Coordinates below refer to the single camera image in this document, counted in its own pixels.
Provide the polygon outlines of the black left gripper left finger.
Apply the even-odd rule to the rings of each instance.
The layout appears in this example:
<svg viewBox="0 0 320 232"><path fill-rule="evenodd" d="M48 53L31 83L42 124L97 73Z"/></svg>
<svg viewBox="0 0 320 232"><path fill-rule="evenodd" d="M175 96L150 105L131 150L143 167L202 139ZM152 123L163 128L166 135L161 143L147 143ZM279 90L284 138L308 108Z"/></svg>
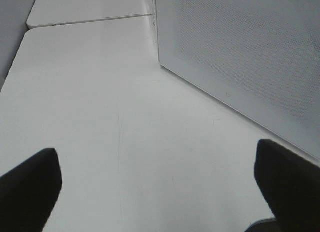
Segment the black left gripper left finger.
<svg viewBox="0 0 320 232"><path fill-rule="evenodd" d="M43 231L62 189L55 148L45 148L0 178L0 230Z"/></svg>

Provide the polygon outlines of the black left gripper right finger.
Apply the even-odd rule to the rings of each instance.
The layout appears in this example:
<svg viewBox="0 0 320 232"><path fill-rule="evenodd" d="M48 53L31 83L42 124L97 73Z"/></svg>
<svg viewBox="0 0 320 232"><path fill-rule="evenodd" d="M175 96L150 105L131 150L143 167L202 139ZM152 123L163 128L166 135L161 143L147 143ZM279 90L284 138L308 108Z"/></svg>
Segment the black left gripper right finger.
<svg viewBox="0 0 320 232"><path fill-rule="evenodd" d="M283 232L320 230L320 168L282 145L258 141L254 178Z"/></svg>

